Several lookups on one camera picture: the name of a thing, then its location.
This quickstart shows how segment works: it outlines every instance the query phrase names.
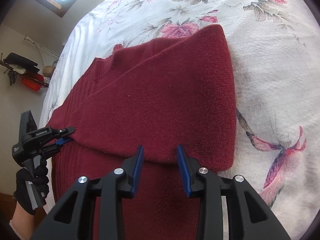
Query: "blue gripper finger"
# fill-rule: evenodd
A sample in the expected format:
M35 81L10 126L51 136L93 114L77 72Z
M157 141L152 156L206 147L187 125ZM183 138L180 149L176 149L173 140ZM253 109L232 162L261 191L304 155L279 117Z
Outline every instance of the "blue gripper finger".
M187 194L187 197L191 196L191 176L186 164L186 155L183 146L179 145L177 148L177 162L179 166L180 176L182 180L183 190Z
M144 155L143 155L143 146L140 146L138 150L138 156L136 160L136 164L133 169L133 174L132 174L132 188L131 188L131 193L133 196L136 195L138 189L139 189L139 183L140 183L140 176L141 176L141 171L142 171L142 166L143 166L143 160L144 160Z
M63 137L56 141L56 145L63 145L69 141L73 141L73 139L70 137Z

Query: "wrist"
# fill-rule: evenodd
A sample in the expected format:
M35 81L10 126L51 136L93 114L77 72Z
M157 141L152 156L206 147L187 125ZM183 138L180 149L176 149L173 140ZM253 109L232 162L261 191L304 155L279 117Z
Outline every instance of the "wrist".
M17 202L16 209L12 218L12 226L25 239L30 239L34 230L34 218Z

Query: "floral bedspread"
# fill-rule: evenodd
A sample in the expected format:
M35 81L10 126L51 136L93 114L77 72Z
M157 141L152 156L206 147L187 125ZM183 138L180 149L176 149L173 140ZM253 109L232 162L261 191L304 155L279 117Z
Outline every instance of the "floral bedspread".
M235 162L220 175L245 176L299 239L320 207L320 27L302 0L106 0L70 35L40 125L116 44L186 37L209 24L224 29L236 86Z

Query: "bird print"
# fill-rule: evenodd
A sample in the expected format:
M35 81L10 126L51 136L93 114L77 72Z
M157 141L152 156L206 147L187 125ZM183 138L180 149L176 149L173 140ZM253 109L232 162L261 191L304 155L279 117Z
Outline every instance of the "bird print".
M292 176L294 171L296 170L299 164L299 153L306 148L307 139L304 140L302 146L300 147L300 139L303 134L303 129L300 126L299 139L291 147L291 141L286 143L279 142L278 144L264 141L252 132L246 120L238 111L238 109L236 111L239 124L245 130L245 133L250 139L253 147L262 152L269 152L274 150L280 151L269 169L268 175L263 185L263 190L260 192L260 196L262 197L262 199L271 208L276 200L276 197L283 189L286 178Z

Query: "red sweater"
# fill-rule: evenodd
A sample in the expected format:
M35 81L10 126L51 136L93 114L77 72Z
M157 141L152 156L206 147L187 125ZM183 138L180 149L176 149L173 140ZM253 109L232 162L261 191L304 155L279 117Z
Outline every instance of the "red sweater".
M233 163L236 104L223 30L210 25L188 38L120 47L93 61L48 123L76 128L53 158L55 199L79 176L95 179L120 167L142 144L138 194L123 200L127 240L193 240L199 200L183 192L176 147L184 144L214 171Z

